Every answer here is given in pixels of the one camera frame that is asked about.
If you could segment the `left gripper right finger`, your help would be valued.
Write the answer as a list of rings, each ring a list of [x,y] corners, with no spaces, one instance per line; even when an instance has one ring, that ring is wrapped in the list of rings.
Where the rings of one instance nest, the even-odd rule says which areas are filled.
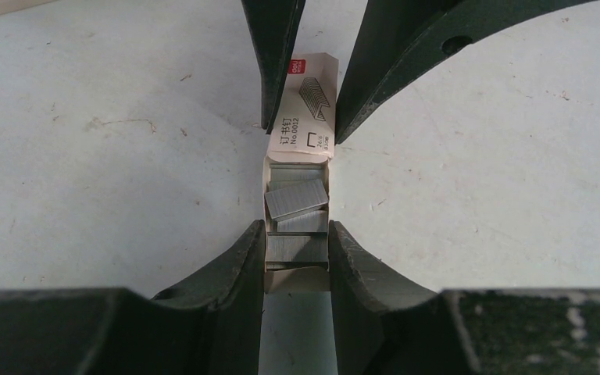
[[[329,225],[340,374],[600,374],[600,289],[431,291]]]

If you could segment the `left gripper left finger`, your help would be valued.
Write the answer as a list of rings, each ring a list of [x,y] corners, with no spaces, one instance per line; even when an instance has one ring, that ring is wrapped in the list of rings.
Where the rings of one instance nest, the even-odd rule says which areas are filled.
[[[0,374],[255,374],[265,225],[145,298],[129,289],[0,290]]]

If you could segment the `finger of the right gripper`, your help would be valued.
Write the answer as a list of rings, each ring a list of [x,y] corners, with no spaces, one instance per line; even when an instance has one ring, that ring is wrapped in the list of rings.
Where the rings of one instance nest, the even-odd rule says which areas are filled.
[[[463,48],[580,0],[369,1],[337,99],[343,143],[388,99]]]
[[[272,133],[280,108],[304,0],[242,0],[261,76],[261,126]]]

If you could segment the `white staple box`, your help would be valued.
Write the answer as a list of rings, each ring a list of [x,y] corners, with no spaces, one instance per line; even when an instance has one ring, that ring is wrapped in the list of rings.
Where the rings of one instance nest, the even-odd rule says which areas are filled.
[[[338,65],[327,53],[291,57],[267,157],[316,164],[334,157]]]

